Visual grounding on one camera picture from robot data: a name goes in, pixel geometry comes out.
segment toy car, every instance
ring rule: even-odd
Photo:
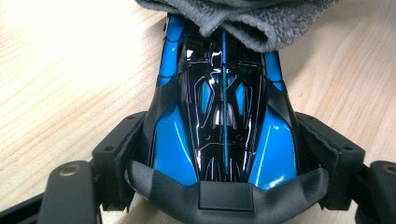
[[[277,52],[254,52],[221,30],[203,38],[171,16],[127,181],[185,222],[281,222],[327,190],[326,170],[308,172],[298,132]]]
[[[176,15],[148,112],[125,118],[92,157],[54,170],[44,196],[0,222],[99,223],[100,204],[123,210],[136,192],[187,223],[279,223],[317,202],[347,210],[352,199],[358,222],[396,220],[396,164],[368,169],[364,150],[295,113],[277,52],[221,30],[202,37]]]

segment wooden surface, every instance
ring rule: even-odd
[[[165,14],[133,0],[0,1],[0,210],[45,189],[50,172],[147,110]],[[396,2],[346,0],[280,51],[296,111],[396,161]],[[317,205],[290,223],[353,223]],[[141,198],[106,223],[174,223]]]

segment blue stripe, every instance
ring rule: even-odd
[[[223,129],[224,129],[224,166],[225,166],[225,174],[228,174],[229,167],[229,156],[228,156],[228,127],[227,127],[227,57],[226,57],[226,49],[227,42],[225,32],[222,32],[222,86],[223,86]]]
[[[178,40],[185,27],[185,20],[180,16],[172,16],[168,22],[163,57],[160,67],[159,85],[164,86],[177,72]]]

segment gray towel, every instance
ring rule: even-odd
[[[282,49],[339,0],[135,0],[149,9],[181,14],[209,36],[222,27],[258,52]]]

